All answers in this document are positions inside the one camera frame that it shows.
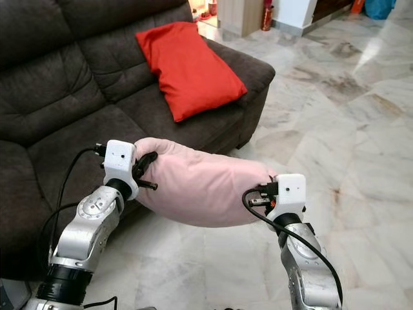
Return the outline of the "red bottle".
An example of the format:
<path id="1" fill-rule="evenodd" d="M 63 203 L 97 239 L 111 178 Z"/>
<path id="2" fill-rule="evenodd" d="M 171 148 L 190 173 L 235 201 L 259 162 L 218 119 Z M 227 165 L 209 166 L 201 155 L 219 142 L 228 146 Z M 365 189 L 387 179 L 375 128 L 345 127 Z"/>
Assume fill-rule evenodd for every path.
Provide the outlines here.
<path id="1" fill-rule="evenodd" d="M 263 15 L 261 20 L 261 30 L 263 32 L 268 32 L 271 29 L 273 9 L 274 5 L 272 5 L 272 0 L 263 0 Z"/>

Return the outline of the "dark grey fabric sofa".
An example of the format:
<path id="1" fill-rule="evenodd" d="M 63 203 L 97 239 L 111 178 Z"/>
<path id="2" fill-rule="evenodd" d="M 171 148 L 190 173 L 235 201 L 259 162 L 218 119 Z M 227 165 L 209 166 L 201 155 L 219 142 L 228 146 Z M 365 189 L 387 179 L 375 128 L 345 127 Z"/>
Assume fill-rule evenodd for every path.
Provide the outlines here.
<path id="1" fill-rule="evenodd" d="M 101 185 L 81 150 L 157 137 L 226 154 L 250 141 L 275 70 L 211 39 L 247 94 L 175 122 L 137 32 L 191 21 L 188 0 L 0 0 L 0 277 L 41 280 L 44 222 Z"/>

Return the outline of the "red altar ornaments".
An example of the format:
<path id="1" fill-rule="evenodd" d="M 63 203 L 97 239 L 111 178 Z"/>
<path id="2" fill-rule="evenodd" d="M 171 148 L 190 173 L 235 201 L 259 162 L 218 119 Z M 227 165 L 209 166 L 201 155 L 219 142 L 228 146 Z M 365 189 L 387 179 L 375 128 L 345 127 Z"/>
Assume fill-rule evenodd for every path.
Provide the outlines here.
<path id="1" fill-rule="evenodd" d="M 217 17 L 217 0 L 188 0 L 195 21 Z"/>

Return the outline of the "blue bag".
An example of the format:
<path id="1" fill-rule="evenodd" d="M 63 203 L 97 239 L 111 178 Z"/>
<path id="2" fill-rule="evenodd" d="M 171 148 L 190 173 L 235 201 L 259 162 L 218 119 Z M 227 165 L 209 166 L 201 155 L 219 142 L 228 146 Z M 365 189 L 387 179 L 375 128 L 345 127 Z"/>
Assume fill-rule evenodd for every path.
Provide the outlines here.
<path id="1" fill-rule="evenodd" d="M 363 12 L 370 19 L 386 20 L 395 5 L 396 0 L 364 0 Z"/>

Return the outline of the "light wooden cabinet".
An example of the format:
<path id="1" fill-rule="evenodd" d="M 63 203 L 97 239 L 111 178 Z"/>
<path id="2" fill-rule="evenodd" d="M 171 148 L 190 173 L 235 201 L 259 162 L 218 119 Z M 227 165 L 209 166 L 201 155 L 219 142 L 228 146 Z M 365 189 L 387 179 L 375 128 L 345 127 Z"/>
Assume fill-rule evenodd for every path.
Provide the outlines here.
<path id="1" fill-rule="evenodd" d="M 265 0 L 216 0 L 218 29 L 245 37 L 261 30 Z"/>

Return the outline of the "grey plastic appliance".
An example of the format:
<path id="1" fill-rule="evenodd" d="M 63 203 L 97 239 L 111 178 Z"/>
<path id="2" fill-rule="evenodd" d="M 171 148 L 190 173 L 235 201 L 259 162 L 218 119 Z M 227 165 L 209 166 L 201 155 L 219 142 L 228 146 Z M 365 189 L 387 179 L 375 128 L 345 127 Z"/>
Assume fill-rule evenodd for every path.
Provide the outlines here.
<path id="1" fill-rule="evenodd" d="M 1 278 L 0 310 L 23 310 L 32 297 L 30 282 Z"/>

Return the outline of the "pink pillow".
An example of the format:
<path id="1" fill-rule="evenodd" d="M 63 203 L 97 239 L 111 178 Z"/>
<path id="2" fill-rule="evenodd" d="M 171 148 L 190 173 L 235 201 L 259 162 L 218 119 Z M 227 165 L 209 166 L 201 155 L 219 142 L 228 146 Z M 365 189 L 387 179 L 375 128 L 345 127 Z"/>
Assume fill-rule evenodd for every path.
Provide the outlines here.
<path id="1" fill-rule="evenodd" d="M 211 154 L 167 139 L 136 141 L 136 157 L 157 153 L 143 180 L 156 190 L 138 194 L 137 201 L 164 218 L 197 227 L 233 227 L 257 221 L 240 196 L 277 173 L 264 163 Z"/>

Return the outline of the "red pillow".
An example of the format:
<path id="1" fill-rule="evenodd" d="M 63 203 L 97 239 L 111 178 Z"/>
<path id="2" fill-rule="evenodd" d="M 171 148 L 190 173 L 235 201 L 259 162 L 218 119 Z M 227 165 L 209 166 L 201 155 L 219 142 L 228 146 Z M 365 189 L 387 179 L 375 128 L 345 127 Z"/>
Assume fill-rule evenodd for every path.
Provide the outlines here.
<path id="1" fill-rule="evenodd" d="M 169 23 L 136 39 L 175 122 L 217 109 L 247 94 L 247 88 L 206 44 L 195 23 Z"/>

